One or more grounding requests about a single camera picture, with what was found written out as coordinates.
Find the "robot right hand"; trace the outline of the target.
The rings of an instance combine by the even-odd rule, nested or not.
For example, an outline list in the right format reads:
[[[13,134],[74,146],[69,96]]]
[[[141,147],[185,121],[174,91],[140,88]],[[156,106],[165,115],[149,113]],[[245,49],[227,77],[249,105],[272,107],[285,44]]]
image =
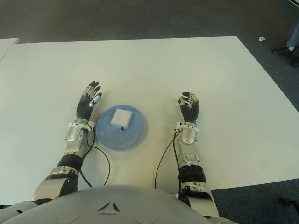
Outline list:
[[[182,92],[178,99],[180,111],[184,118],[184,122],[197,124],[199,115],[199,100],[195,94],[190,92]]]

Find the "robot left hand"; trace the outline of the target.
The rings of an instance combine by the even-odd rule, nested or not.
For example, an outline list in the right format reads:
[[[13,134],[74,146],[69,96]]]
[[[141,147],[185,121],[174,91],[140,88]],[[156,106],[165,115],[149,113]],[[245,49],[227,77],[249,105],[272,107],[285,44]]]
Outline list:
[[[90,120],[95,105],[101,100],[102,93],[99,92],[99,82],[92,81],[84,90],[77,106],[77,119]]]

